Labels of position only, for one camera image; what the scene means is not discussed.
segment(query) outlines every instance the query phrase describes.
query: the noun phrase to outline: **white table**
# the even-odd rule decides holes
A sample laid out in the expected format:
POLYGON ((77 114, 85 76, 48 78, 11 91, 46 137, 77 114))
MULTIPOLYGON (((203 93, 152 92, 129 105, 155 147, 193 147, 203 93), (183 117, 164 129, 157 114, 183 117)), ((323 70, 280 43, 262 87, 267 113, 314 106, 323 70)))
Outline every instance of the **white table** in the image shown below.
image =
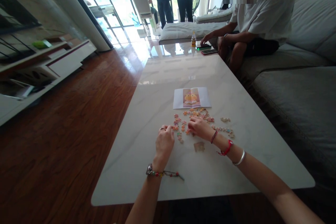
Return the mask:
MULTIPOLYGON (((172 124, 176 113, 182 120, 189 120, 183 115, 186 109, 173 110, 174 90, 180 88, 207 87, 212 103, 208 111, 215 124, 232 127, 234 143, 264 163, 292 189, 315 185, 218 54, 203 56, 192 50, 190 43, 182 43, 156 46, 151 56, 93 193, 94 206, 135 201, 148 164, 153 160, 161 125, 172 124), (224 124, 220 117, 230 118, 231 122, 224 124)), ((214 145, 206 142, 205 151, 196 153, 194 143, 201 139, 183 133, 183 140, 182 145, 175 134, 166 169, 178 171, 185 181, 164 177, 159 201, 258 192, 228 158, 216 153, 214 145)))

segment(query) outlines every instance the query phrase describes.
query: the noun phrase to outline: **white chair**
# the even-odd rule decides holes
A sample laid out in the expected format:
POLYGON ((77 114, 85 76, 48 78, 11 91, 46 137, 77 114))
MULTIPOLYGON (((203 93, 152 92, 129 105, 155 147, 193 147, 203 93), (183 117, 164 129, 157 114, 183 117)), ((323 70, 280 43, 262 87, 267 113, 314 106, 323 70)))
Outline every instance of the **white chair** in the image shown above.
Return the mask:
POLYGON ((156 31, 156 22, 155 22, 155 18, 154 18, 154 14, 152 14, 151 12, 151 6, 149 5, 148 0, 133 0, 135 7, 138 11, 138 14, 140 16, 142 25, 143 25, 143 29, 145 30, 146 34, 147 30, 146 30, 146 26, 145 26, 145 19, 151 19, 153 21, 153 27, 154 27, 154 31, 156 31))

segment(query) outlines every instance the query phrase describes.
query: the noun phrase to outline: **wooden floor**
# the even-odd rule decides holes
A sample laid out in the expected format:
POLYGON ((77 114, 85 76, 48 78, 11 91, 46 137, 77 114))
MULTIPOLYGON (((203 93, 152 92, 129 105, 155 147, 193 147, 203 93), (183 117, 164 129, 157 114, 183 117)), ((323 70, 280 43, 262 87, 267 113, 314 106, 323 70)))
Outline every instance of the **wooden floor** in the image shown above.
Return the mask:
MULTIPOLYGON (((94 56, 0 128, 1 223, 124 223, 131 204, 90 200, 149 51, 125 44, 94 56)), ((283 223, 261 194, 232 196, 238 223, 283 223)), ((155 223, 167 223, 159 202, 155 223)))

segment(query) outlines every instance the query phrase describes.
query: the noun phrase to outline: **phone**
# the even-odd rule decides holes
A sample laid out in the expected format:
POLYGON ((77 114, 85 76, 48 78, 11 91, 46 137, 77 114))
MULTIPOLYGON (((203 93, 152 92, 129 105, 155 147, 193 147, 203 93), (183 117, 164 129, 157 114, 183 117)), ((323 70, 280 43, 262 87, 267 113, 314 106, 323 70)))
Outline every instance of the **phone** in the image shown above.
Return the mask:
POLYGON ((218 51, 216 49, 212 49, 212 50, 205 50, 205 51, 202 51, 201 53, 203 55, 208 55, 208 54, 213 54, 213 53, 217 53, 218 51))
POLYGON ((198 46, 198 47, 196 47, 198 50, 200 50, 200 49, 206 49, 206 48, 211 48, 211 45, 208 45, 208 44, 203 44, 203 45, 201 45, 201 46, 198 46))

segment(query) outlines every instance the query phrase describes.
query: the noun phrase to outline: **red bracelet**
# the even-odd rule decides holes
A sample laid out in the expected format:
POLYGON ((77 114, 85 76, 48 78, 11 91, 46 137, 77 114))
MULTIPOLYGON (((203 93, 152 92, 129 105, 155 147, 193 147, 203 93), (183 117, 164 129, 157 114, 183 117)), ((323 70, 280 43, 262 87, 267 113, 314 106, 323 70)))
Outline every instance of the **red bracelet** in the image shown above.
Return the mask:
POLYGON ((233 145, 233 142, 229 139, 229 147, 226 149, 226 151, 224 151, 224 152, 220 151, 221 153, 219 153, 219 152, 217 152, 217 153, 221 156, 226 156, 227 153, 229 153, 229 151, 230 151, 231 145, 233 145))
POLYGON ((217 133, 218 133, 218 131, 216 131, 216 132, 214 133, 214 135, 212 136, 212 138, 211 138, 211 144, 212 144, 212 142, 214 141, 215 137, 217 136, 217 133))

